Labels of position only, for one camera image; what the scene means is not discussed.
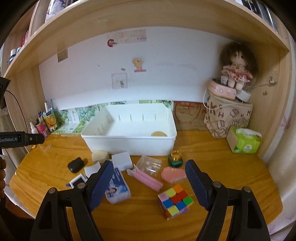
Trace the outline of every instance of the pink can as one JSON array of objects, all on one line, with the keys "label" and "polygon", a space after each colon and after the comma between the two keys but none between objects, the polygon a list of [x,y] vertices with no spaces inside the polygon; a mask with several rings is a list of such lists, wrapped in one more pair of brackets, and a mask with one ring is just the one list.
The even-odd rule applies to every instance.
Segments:
[{"label": "pink can", "polygon": [[43,122],[43,123],[40,123],[36,126],[39,134],[42,134],[44,135],[44,138],[47,138],[49,136],[49,130],[46,126],[46,124]]}]

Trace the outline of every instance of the rubik's cube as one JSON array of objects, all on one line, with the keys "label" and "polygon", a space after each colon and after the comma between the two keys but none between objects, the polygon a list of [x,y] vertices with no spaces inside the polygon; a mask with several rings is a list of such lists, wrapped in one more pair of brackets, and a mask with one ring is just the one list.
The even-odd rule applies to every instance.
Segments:
[{"label": "rubik's cube", "polygon": [[166,190],[158,195],[158,203],[166,220],[187,212],[193,200],[180,185]]}]

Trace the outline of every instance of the green tissue package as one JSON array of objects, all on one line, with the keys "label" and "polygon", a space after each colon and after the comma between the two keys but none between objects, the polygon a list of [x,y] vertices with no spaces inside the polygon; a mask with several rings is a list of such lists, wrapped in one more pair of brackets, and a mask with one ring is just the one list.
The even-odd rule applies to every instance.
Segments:
[{"label": "green tissue package", "polygon": [[233,153],[256,153],[260,141],[257,136],[261,136],[259,132],[255,132],[244,128],[230,127],[227,141]]}]

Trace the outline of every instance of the white cable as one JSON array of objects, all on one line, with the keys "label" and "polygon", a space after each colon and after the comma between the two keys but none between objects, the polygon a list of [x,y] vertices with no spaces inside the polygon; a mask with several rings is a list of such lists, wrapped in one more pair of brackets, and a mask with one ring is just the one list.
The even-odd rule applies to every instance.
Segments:
[{"label": "white cable", "polygon": [[209,107],[207,107],[205,105],[205,93],[204,93],[204,96],[202,98],[202,103],[204,104],[204,107],[207,109],[207,110],[218,110],[218,109],[222,109],[223,107],[226,107],[226,106],[231,106],[231,105],[242,105],[241,103],[237,103],[237,104],[234,104],[234,103],[231,103],[231,104],[226,104],[226,105],[222,105],[222,106],[219,106],[217,108],[214,108],[214,109],[211,109]]}]

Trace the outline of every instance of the blue plastic package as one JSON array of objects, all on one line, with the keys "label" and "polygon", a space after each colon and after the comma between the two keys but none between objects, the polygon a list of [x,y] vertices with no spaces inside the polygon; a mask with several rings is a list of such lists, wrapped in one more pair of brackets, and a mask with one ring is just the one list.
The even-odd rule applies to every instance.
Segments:
[{"label": "blue plastic package", "polygon": [[113,171],[108,188],[105,192],[107,200],[112,203],[122,202],[131,197],[131,192],[118,168]]}]

